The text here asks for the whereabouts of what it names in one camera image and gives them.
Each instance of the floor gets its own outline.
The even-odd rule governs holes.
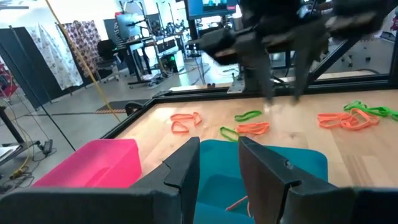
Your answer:
[[[337,61],[327,72],[345,72],[367,68],[379,73],[388,73],[393,49],[392,46],[393,43],[385,40],[369,42],[367,49],[364,49],[361,44],[357,44],[350,50],[353,54],[352,68],[348,68],[345,62]],[[372,56],[369,63],[366,63],[364,59],[367,54]],[[205,56],[203,57],[203,61],[204,71],[208,70],[205,73],[205,81],[207,83],[228,83],[233,80],[232,73],[234,72],[236,74],[236,72],[234,70],[223,72],[223,70],[236,68],[236,66],[219,67]],[[168,90],[175,86],[201,85],[202,81],[200,80],[198,69],[196,68],[191,71],[191,69],[196,67],[195,61],[188,61],[186,65],[187,70],[190,72],[174,75],[155,88],[137,85],[133,89],[130,89],[126,83],[134,79],[131,77],[122,78],[119,82],[111,81],[106,84],[102,83],[100,87],[104,91],[108,101],[119,101],[151,98],[159,91]],[[279,72],[280,75],[284,75],[286,71],[281,70]],[[11,108],[16,113],[19,125],[29,134],[30,138],[44,142],[47,138],[39,129],[34,120],[36,119],[49,138],[53,139],[54,147],[57,148],[57,152],[53,156],[42,161],[40,166],[34,171],[35,178],[40,178],[73,153],[73,150],[49,117],[45,115],[44,111],[34,111],[29,102],[24,99],[23,94],[19,94],[19,96],[20,99],[17,96],[13,96],[11,99],[11,103],[13,104]],[[117,125],[117,119],[111,114],[93,114],[96,109],[103,105],[104,102],[101,100],[95,87],[92,86],[87,89],[83,88],[76,91],[72,96],[63,96],[55,100],[52,104],[45,105],[45,108],[48,113],[53,114],[53,120],[65,133],[72,146],[78,149],[88,141],[100,138],[104,133]],[[14,117],[11,110],[7,110],[7,113],[10,118]],[[58,115],[61,113],[68,113],[69,115]],[[126,115],[118,114],[118,118],[123,120],[126,118]],[[0,124],[0,141],[2,143],[13,141],[12,135],[3,124]],[[23,163],[26,155],[27,153],[22,153],[13,161],[0,167],[0,174],[4,176],[4,178],[0,180],[0,184],[2,181],[4,182],[7,180],[8,176]],[[35,163],[29,161],[28,166],[33,167]]]

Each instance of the teal bin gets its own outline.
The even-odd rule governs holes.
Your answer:
[[[293,165],[328,181],[328,162],[322,153],[309,149],[267,147],[286,157]],[[239,169],[238,143],[219,140],[201,142],[194,224],[254,223],[247,214],[247,200],[233,211],[225,211],[225,208],[244,196],[246,190]]]

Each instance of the office chair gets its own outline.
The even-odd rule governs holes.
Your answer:
[[[98,42],[97,44],[97,49],[98,49],[98,54],[100,56],[100,59],[97,61],[97,71],[95,71],[97,79],[101,81],[100,74],[98,73],[99,69],[105,69],[105,70],[113,70],[113,68],[117,65],[117,60],[118,58],[118,53],[113,53],[113,49],[116,48],[116,44],[112,40],[102,40]],[[104,80],[104,83],[111,81],[113,79],[116,79],[116,81],[119,81],[119,71],[113,75],[108,77],[106,80]]]

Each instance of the curtain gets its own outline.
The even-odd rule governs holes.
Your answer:
[[[83,84],[67,41],[56,25],[45,28],[38,24],[36,27],[26,27],[26,30],[42,54],[61,90]]]
[[[81,53],[81,56],[83,56],[91,72],[95,73],[95,71],[97,71],[96,63],[100,58],[98,55],[97,44],[99,41],[101,41],[101,37],[94,21],[74,21],[73,23],[64,24],[64,27],[68,31],[69,37],[76,45],[77,49]],[[79,66],[83,68],[83,64],[80,59],[77,60]],[[88,77],[87,71],[85,69],[83,70],[84,76]]]

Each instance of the computer screen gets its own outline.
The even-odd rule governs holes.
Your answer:
[[[124,39],[128,39],[132,36],[139,35],[141,33],[138,24],[132,26],[133,22],[138,21],[138,17],[133,14],[123,14],[116,17],[119,25],[120,36]]]
[[[225,16],[236,12],[238,0],[187,0],[188,19]]]

